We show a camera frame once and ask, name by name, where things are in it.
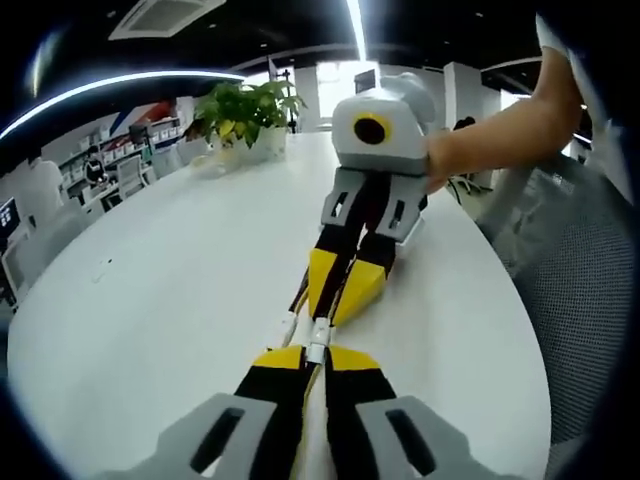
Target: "potted plant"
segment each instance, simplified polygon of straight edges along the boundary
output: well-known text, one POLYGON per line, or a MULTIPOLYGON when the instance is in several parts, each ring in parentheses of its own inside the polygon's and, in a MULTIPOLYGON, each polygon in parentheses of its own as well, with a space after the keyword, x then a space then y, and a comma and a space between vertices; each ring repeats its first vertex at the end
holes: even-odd
POLYGON ((287 117, 306 107, 297 95, 286 96, 287 81, 260 86, 220 83, 198 104, 195 119, 214 150, 239 165, 282 158, 287 117))

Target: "round table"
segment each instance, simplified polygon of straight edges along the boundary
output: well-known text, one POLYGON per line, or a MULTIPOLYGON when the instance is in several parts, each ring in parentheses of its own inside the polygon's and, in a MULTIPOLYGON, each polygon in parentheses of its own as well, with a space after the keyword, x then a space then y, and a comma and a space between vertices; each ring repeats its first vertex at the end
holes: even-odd
MULTIPOLYGON (((284 162, 217 180, 182 169, 102 217, 44 272, 10 327, 9 381, 74 476, 132 467, 177 419, 235 391, 297 289, 337 165, 330 136, 317 133, 290 136, 284 162)), ((448 192, 423 215, 382 297, 333 343, 370 353, 399 396, 464 432, 487 467, 542 478, 549 393, 524 306, 448 192)), ((309 328, 301 318, 293 343, 309 328)), ((333 476, 323 395, 320 375, 300 478, 333 476)))

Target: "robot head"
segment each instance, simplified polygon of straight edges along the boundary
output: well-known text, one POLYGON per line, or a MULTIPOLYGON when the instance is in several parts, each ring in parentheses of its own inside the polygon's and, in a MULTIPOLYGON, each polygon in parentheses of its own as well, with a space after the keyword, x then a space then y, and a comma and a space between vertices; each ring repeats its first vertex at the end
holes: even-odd
POLYGON ((343 100, 333 112, 338 159, 348 168, 422 175, 433 100, 412 73, 382 77, 380 85, 343 100))

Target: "robot eye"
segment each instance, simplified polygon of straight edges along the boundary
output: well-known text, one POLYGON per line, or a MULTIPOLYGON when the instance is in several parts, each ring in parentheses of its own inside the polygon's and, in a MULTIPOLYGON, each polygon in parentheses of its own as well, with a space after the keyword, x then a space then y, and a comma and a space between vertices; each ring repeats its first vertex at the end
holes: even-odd
POLYGON ((359 115, 353 124, 353 133, 368 145, 380 145, 391 136, 386 119, 374 114, 359 115))

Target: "green leaves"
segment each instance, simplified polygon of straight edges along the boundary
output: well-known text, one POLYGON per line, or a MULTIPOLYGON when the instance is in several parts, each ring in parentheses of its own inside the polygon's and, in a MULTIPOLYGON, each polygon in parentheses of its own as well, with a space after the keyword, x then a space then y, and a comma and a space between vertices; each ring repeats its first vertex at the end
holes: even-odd
POLYGON ((297 95, 287 97, 285 80, 263 85, 219 83, 196 107, 194 117, 203 119, 204 134, 210 140, 214 132, 224 144, 245 139, 249 147, 258 140, 261 128, 284 127, 289 112, 294 116, 305 107, 297 95))

